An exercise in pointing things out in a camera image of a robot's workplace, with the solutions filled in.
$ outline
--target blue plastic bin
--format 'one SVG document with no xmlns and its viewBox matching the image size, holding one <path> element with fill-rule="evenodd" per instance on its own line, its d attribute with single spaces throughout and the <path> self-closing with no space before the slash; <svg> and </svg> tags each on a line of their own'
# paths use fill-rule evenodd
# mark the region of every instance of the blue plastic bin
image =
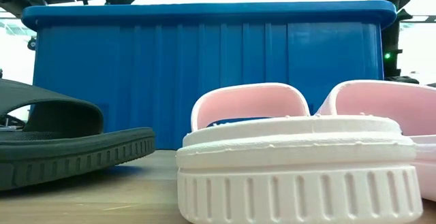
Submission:
<svg viewBox="0 0 436 224">
<path fill-rule="evenodd" d="M 236 84 L 283 82 L 316 111 L 346 80 L 382 79 L 387 1 L 29 7 L 34 85 L 85 99 L 105 130 L 151 126 L 177 149 L 197 98 Z"/>
</svg>

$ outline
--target pink slipper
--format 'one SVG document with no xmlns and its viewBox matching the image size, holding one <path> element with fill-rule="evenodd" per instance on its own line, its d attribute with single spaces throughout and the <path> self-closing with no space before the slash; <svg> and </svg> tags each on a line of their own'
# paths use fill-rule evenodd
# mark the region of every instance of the pink slipper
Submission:
<svg viewBox="0 0 436 224">
<path fill-rule="evenodd" d="M 422 213 L 414 143 L 389 118 L 310 116 L 299 91 L 266 83 L 203 95 L 191 127 L 176 160 L 178 207 L 194 224 L 408 223 Z"/>
<path fill-rule="evenodd" d="M 371 114 L 395 120 L 417 144 L 414 161 L 423 198 L 436 201 L 436 88 L 402 82 L 353 80 L 338 84 L 318 114 Z"/>
</svg>

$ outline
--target wooden surface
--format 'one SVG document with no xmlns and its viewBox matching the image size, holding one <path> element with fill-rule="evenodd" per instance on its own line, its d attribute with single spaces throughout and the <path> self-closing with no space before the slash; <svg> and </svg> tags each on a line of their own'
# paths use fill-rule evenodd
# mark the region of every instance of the wooden surface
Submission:
<svg viewBox="0 0 436 224">
<path fill-rule="evenodd" d="M 27 189 L 0 193 L 0 224 L 179 224 L 174 151 Z M 436 223 L 424 201 L 415 223 Z"/>
</svg>

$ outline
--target treaded rubber sole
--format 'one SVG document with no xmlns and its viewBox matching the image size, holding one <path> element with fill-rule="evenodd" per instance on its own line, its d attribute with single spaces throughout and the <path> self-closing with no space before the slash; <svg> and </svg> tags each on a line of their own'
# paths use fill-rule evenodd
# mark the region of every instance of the treaded rubber sole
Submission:
<svg viewBox="0 0 436 224">
<path fill-rule="evenodd" d="M 139 159 L 154 151 L 155 138 L 150 136 L 66 157 L 0 161 L 0 191 L 101 170 Z"/>
</svg>

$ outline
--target black slipper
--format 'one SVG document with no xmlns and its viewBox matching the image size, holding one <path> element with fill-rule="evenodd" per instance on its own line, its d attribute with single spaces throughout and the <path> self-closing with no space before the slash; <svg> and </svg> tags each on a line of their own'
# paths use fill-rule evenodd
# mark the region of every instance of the black slipper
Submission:
<svg viewBox="0 0 436 224">
<path fill-rule="evenodd" d="M 0 130 L 0 190 L 99 170 L 155 150 L 151 128 L 102 133 L 97 106 L 0 79 L 0 120 L 27 105 L 34 107 L 22 130 Z"/>
</svg>

